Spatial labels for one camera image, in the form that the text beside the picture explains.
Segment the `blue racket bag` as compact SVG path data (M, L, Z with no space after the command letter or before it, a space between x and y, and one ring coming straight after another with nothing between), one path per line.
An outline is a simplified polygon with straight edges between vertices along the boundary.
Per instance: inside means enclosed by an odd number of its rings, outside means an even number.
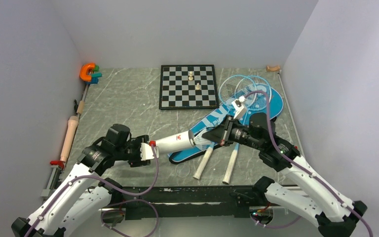
M269 118L274 121L276 117L282 112L284 107L284 102L282 96L274 89L271 89L271 97L269 102ZM248 108L247 112L243 115L243 117L239 120L240 126L249 125L250 117L255 113L266 113L266 108L261 110L255 110L254 106ZM235 110L233 106L228 106L226 104L220 105L219 108L213 110L211 113L206 115L202 120L196 123L190 131L193 132L194 135L199 134L203 130L213 130L215 127L218 127L220 131L223 131L224 128L236 127L236 122L229 122L229 117L233 117L235 114ZM195 146L193 148L169 153L169 161L172 164L183 163L187 160L193 159L199 155L205 154L208 147L210 147L211 143L208 142L206 145Z

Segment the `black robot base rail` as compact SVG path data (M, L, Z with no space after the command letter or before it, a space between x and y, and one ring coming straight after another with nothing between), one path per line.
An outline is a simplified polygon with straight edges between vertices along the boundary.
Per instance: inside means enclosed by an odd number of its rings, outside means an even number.
M154 187L137 197L116 197L103 208L101 217L107 223L156 216L248 218L250 212L267 204L265 197L251 185Z

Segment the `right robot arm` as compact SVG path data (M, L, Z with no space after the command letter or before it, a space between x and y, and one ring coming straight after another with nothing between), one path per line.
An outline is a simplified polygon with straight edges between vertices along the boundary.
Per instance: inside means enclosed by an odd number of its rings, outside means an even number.
M335 190L306 161L300 151L275 132L274 121L265 113L252 114L248 125L231 115L201 137L220 146L232 143L259 151L268 167L299 186L306 196L288 190L269 177L252 186L253 201L283 206L312 223L324 237L349 237L367 210L362 201L353 201Z

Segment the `white feather shuttlecock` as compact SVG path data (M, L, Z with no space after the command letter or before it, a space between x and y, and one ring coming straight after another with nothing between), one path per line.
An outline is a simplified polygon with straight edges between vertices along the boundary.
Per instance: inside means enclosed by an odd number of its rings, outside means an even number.
M210 147L213 144L212 141L202 137L202 135L205 132L206 131L203 130L199 132L198 134L196 134L193 138L191 138L193 145L197 147L198 149L200 149L201 151L206 150L208 147Z

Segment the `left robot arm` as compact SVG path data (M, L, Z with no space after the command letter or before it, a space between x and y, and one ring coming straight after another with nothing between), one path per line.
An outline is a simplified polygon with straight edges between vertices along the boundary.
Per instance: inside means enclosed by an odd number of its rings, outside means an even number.
M53 194L27 218L19 217L11 225L16 237L67 237L98 209L116 207L123 196L138 197L151 188L135 193L102 175L117 161L131 167L149 165L157 160L158 148L148 135L133 138L130 128L112 125L105 136L83 149L76 164Z

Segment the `white shuttlecock tube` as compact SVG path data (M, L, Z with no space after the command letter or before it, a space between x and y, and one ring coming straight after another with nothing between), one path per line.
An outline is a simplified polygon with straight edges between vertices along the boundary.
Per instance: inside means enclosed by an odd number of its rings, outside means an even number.
M164 137L155 140L154 142L161 154L180 152L191 149L195 146L194 134L191 130Z

